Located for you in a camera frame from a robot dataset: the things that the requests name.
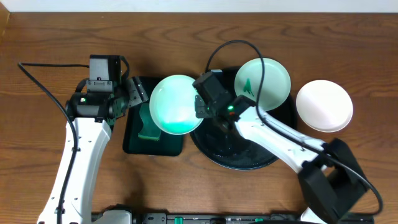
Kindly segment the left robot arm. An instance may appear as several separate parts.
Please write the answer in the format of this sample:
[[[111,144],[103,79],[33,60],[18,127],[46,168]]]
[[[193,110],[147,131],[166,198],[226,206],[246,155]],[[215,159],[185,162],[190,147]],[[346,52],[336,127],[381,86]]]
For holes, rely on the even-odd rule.
[[[116,119],[148,101],[139,77],[120,83],[87,80],[88,91],[76,92],[66,104],[65,147],[53,189],[38,223],[132,223],[133,212],[113,205],[101,215],[92,213],[93,192],[101,158]]]

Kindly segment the white plate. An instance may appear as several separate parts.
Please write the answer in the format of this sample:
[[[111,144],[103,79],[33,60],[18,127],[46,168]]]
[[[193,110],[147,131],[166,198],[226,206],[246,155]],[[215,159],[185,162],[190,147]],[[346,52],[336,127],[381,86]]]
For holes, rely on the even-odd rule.
[[[329,80],[314,80],[301,87],[297,93],[296,107],[305,124],[324,133],[345,128],[354,112],[347,91]]]

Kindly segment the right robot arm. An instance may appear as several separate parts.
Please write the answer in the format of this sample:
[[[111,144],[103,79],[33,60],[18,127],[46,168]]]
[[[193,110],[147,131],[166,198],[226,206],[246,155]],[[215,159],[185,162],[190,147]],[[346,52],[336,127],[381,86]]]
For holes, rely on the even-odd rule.
[[[371,186],[348,145],[340,139],[326,143],[295,130],[291,104],[282,121],[257,110],[254,101],[230,96],[223,104],[195,97],[195,111],[203,122],[191,133],[196,146],[213,162],[237,170],[258,169],[280,159],[297,175],[308,205],[305,223],[341,223]]]

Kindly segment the mint green plate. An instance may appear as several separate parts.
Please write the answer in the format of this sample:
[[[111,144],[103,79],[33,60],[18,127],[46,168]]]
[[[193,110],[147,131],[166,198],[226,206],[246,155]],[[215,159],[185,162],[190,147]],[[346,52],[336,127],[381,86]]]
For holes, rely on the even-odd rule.
[[[171,75],[152,90],[149,111],[152,120],[163,132],[183,135],[195,130],[201,122],[195,111],[197,91],[194,79],[187,75]]]
[[[291,89],[291,81],[288,71],[278,61],[270,58],[263,58],[263,61],[265,74],[259,107],[264,111],[270,111],[279,107],[287,99]],[[262,63],[260,58],[246,62],[238,70],[234,79],[236,95],[244,95],[256,101],[261,84],[261,75]]]

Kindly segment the green scrub sponge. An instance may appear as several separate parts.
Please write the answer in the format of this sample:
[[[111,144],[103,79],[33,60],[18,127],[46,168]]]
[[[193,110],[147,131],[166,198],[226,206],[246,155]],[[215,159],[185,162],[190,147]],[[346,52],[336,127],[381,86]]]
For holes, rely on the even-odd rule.
[[[144,140],[158,141],[160,139],[161,130],[154,123],[152,116],[150,115],[148,103],[141,105],[139,117],[142,121],[142,128],[138,132],[138,137]]]

